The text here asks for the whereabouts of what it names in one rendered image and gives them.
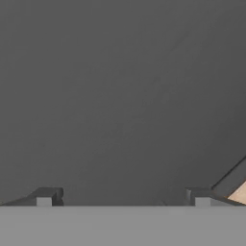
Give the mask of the dark grey fridge door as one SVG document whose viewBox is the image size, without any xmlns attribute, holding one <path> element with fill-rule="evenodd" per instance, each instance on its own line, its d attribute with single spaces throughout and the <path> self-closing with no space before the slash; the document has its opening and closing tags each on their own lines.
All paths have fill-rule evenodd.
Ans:
<svg viewBox="0 0 246 246">
<path fill-rule="evenodd" d="M 0 202 L 178 205 L 246 155 L 246 0 L 0 0 Z"/>
</svg>

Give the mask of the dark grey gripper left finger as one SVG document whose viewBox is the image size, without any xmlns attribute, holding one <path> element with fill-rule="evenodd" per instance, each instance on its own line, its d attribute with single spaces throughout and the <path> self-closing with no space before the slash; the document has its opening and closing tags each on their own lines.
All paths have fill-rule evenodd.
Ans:
<svg viewBox="0 0 246 246">
<path fill-rule="evenodd" d="M 63 206 L 62 187 L 39 187 L 29 195 L 4 203 L 4 206 L 55 207 Z"/>
</svg>

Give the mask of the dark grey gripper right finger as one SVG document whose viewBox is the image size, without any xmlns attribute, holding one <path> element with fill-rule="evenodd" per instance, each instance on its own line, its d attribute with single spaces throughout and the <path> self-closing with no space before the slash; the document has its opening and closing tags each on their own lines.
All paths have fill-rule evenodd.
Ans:
<svg viewBox="0 0 246 246">
<path fill-rule="evenodd" d="M 185 201 L 188 206 L 193 207 L 243 207 L 242 203 L 221 197 L 207 188 L 189 187 L 185 191 Z"/>
</svg>

